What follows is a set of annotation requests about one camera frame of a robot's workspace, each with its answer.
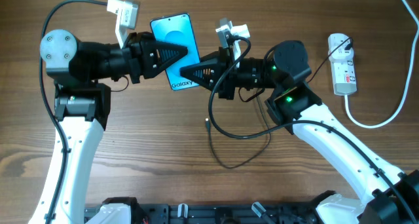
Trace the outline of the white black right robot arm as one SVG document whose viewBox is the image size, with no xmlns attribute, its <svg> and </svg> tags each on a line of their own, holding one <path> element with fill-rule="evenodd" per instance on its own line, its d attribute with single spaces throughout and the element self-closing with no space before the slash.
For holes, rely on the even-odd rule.
<svg viewBox="0 0 419 224">
<path fill-rule="evenodd" d="M 357 195 L 321 195 L 314 205 L 320 223 L 418 222 L 418 172 L 386 162 L 337 121 L 306 82 L 311 70 L 300 41 L 284 41 L 262 59 L 220 48 L 180 73 L 220 98 L 233 98 L 237 88 L 272 89 L 266 107 L 276 129 L 316 149 Z"/>
</svg>

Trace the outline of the Galaxy S25 smartphone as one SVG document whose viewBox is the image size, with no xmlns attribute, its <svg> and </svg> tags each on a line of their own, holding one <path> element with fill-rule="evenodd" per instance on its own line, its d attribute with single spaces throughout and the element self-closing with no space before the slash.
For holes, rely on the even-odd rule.
<svg viewBox="0 0 419 224">
<path fill-rule="evenodd" d="M 182 67 L 200 62 L 189 13 L 183 12 L 152 19 L 150 27 L 157 41 L 168 44 L 168 47 L 158 51 L 161 60 L 170 65 L 166 68 L 170 88 L 178 91 L 198 86 L 198 83 L 180 74 Z"/>
</svg>

